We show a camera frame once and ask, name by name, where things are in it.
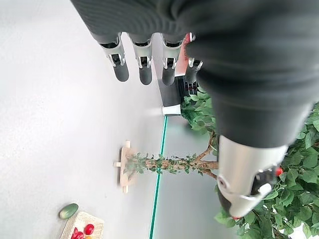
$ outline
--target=red fruit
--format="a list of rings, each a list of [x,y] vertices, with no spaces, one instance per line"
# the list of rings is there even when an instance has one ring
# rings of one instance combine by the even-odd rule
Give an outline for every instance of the red fruit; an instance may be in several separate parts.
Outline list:
[[[277,168],[276,169],[276,176],[279,177],[283,172],[284,172],[284,170],[282,168]]]
[[[71,239],[75,239],[76,235],[78,234],[78,229],[77,228],[74,228],[74,231],[72,233],[72,237]]]
[[[92,224],[86,225],[86,227],[85,227],[85,229],[84,229],[84,233],[85,233],[86,235],[92,234],[93,231],[94,231],[94,226],[93,226]]]
[[[75,239],[84,239],[83,232],[78,232],[78,234],[76,235]]]

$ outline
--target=green cucumber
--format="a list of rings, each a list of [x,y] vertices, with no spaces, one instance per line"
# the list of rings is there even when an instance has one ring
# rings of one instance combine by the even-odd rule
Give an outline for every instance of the green cucumber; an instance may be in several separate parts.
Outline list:
[[[68,219],[71,216],[73,216],[78,209],[79,209],[79,205],[77,205],[76,203],[71,203],[68,206],[65,206],[64,208],[62,208],[62,210],[59,213],[59,217],[61,219]]]

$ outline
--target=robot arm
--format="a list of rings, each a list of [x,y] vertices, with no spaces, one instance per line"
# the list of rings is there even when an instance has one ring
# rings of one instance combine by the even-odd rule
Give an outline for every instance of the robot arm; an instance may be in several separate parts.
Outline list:
[[[219,139],[219,197],[241,217],[270,191],[318,100],[318,0],[71,0],[120,81],[129,77],[120,35],[131,37],[150,83],[152,34],[163,36],[163,81],[173,81],[187,32],[188,72],[212,98]]]

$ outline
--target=green glass edge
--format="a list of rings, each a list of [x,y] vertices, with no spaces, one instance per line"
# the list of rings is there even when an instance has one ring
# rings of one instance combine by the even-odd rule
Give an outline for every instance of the green glass edge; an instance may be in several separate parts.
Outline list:
[[[162,134],[162,137],[161,137],[161,144],[160,144],[160,154],[163,154],[163,151],[164,151],[166,125],[167,125],[167,116],[164,117],[163,134]],[[155,188],[155,195],[154,195],[154,205],[153,205],[153,212],[152,212],[150,239],[153,239],[155,213],[156,213],[156,206],[157,206],[157,203],[158,203],[158,195],[159,195],[159,185],[160,185],[160,174],[158,174],[157,179],[156,179],[156,188]]]

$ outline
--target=artificial plant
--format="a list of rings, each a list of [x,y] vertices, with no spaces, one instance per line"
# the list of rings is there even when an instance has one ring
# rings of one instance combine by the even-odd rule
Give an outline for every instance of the artificial plant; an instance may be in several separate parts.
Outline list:
[[[197,96],[185,97],[181,112],[192,129],[210,134],[208,148],[198,156],[185,158],[143,157],[138,153],[129,159],[126,171],[162,173],[166,170],[173,174],[197,171],[216,179],[213,170],[218,169],[218,162],[203,160],[210,152],[217,153],[215,118],[209,95],[199,88]],[[319,103],[315,104],[295,143],[289,147],[281,165],[283,173],[273,191],[243,218],[232,218],[221,209],[215,219],[228,228],[238,226],[237,235],[241,239],[288,239],[293,228],[301,225],[307,238],[319,235],[318,155]]]

